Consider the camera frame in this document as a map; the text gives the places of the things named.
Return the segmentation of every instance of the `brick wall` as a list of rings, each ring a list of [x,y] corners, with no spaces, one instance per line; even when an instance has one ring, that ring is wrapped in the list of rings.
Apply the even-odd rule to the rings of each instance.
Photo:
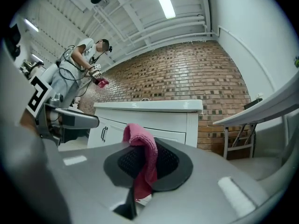
[[[201,99],[204,111],[199,115],[198,148],[220,155],[223,127],[212,123],[241,112],[250,102],[239,70],[215,41],[156,49],[111,68],[104,77],[110,85],[99,89],[91,84],[80,101],[80,110],[94,114],[94,102]],[[239,129],[232,127],[230,137]],[[248,155],[248,150],[241,150],[232,153],[231,159]]]

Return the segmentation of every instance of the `hand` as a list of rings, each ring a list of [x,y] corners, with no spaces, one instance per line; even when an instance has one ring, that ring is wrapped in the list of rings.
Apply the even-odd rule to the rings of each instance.
[[[100,70],[96,70],[94,68],[91,68],[89,71],[89,75],[95,79],[101,79],[102,73]]]

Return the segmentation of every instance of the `sink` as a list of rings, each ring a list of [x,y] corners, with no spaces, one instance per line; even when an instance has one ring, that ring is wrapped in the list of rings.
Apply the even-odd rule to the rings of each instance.
[[[203,110],[200,99],[136,101],[136,102],[105,102],[94,103],[95,108],[109,110],[135,110],[147,112],[200,112]]]

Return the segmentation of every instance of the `fluorescent light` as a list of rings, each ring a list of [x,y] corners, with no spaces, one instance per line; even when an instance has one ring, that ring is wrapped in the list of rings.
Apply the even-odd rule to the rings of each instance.
[[[176,17],[170,0],[159,0],[159,2],[167,19]]]
[[[33,25],[33,23],[29,22],[27,19],[25,19],[25,22],[26,22],[29,26],[31,26],[32,29],[34,29],[35,31],[38,32],[38,28],[37,28],[36,25]]]
[[[41,60],[40,58],[38,58],[36,55],[32,54],[32,56],[43,63],[43,60]]]

